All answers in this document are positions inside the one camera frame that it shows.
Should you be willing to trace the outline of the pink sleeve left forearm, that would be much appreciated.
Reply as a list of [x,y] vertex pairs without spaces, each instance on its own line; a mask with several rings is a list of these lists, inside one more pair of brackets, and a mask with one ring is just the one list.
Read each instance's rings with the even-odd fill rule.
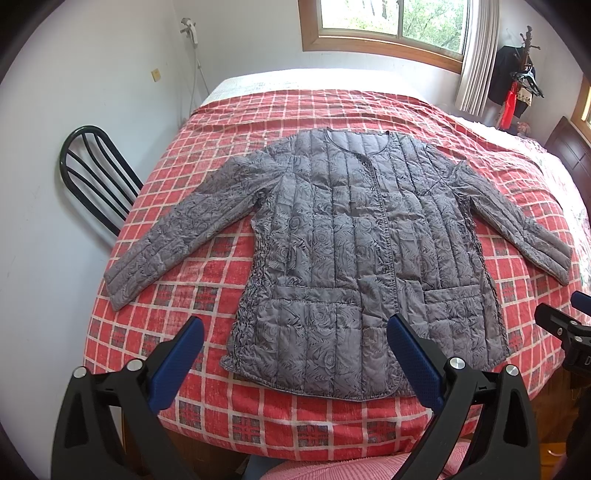
[[332,462],[281,462],[259,479],[392,479],[409,453]]

